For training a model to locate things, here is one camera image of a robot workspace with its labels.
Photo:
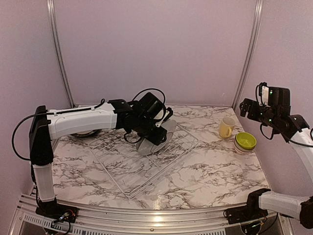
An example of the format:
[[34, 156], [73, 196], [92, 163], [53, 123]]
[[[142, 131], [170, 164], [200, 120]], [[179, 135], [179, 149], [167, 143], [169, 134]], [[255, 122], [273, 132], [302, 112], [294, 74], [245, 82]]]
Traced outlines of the grey floral plate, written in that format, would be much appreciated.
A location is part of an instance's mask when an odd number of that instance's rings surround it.
[[139, 143], [136, 144], [136, 150], [140, 156], [147, 156], [150, 154], [155, 154], [164, 148], [172, 139], [173, 134], [176, 130], [177, 122], [175, 120], [167, 120], [163, 122], [161, 127], [167, 130], [166, 140], [162, 142], [160, 145], [155, 145], [149, 142], [146, 139], [141, 140]]

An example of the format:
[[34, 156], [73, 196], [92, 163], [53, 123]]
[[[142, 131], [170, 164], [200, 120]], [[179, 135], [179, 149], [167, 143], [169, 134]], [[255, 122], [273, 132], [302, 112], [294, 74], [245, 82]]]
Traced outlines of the lime green bowl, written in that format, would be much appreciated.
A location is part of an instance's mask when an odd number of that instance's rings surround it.
[[235, 137], [237, 144], [245, 150], [253, 150], [257, 144], [256, 138], [248, 132], [240, 132]]

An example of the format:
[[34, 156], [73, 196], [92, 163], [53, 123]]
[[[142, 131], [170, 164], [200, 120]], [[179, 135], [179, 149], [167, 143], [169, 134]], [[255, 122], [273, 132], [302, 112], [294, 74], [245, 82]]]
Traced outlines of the yellow ceramic mug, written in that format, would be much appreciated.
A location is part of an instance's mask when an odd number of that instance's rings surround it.
[[223, 139], [230, 138], [235, 127], [235, 120], [231, 117], [224, 117], [219, 127], [219, 135]]

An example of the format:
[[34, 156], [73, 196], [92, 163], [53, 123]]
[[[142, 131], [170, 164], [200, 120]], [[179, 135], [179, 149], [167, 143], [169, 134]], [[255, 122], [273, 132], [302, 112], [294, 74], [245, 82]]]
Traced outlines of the red patterned white bowl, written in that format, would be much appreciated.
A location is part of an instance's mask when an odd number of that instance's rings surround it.
[[240, 154], [240, 155], [247, 155], [250, 154], [252, 152], [252, 150], [244, 150], [241, 149], [238, 145], [234, 144], [234, 149], [235, 151]]

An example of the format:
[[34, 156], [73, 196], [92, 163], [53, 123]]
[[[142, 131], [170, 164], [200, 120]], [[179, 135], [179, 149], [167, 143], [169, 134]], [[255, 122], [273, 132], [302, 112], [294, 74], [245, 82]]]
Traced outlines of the black round plate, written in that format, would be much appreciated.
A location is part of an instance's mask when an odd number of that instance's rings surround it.
[[101, 132], [101, 129], [98, 129], [98, 130], [92, 130], [89, 132], [74, 133], [74, 134], [71, 134], [71, 136], [76, 137], [76, 138], [89, 138], [89, 137], [98, 135], [100, 132]]

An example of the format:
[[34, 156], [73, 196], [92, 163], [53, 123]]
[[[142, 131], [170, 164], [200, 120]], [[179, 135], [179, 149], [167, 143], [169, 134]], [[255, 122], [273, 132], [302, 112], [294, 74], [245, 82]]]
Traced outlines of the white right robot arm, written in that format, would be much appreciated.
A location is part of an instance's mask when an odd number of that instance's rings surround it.
[[[301, 115], [291, 115], [290, 90], [269, 87], [262, 82], [256, 86], [255, 96], [255, 100], [243, 100], [240, 115], [259, 122], [261, 127], [271, 127], [270, 140], [274, 135], [281, 135], [312, 176], [313, 130]], [[253, 219], [261, 211], [270, 210], [297, 219], [306, 229], [313, 227], [313, 198], [309, 196], [291, 196], [263, 188], [248, 195], [247, 205], [242, 210], [246, 219]]]

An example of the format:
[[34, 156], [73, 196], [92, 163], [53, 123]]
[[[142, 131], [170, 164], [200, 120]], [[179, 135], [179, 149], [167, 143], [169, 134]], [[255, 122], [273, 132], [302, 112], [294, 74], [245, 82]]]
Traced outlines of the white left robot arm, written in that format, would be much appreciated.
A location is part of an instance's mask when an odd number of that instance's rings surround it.
[[169, 130], [163, 124], [172, 115], [172, 109], [149, 91], [140, 100], [102, 99], [94, 106], [63, 110], [39, 106], [29, 131], [29, 148], [33, 180], [44, 212], [52, 218], [62, 213], [62, 207], [54, 201], [53, 140], [64, 136], [90, 138], [102, 130], [123, 129], [126, 135], [136, 132], [139, 143], [146, 141], [153, 147], [160, 147], [169, 140]]

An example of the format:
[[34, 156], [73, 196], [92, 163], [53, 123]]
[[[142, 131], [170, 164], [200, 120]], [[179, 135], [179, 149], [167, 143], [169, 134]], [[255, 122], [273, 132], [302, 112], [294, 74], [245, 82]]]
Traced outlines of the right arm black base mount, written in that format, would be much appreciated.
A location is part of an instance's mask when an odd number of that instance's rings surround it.
[[253, 191], [248, 195], [246, 205], [224, 210], [223, 215], [228, 223], [236, 224], [267, 217], [268, 211], [259, 207], [259, 197], [268, 191], [270, 191], [268, 188]]

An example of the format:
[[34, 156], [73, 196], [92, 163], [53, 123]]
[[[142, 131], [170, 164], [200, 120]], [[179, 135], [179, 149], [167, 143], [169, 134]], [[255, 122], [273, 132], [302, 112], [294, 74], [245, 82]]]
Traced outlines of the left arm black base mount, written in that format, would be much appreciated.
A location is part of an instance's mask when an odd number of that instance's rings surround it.
[[56, 198], [53, 201], [42, 202], [37, 200], [36, 214], [52, 218], [58, 221], [74, 223], [78, 209], [76, 207], [59, 204]]

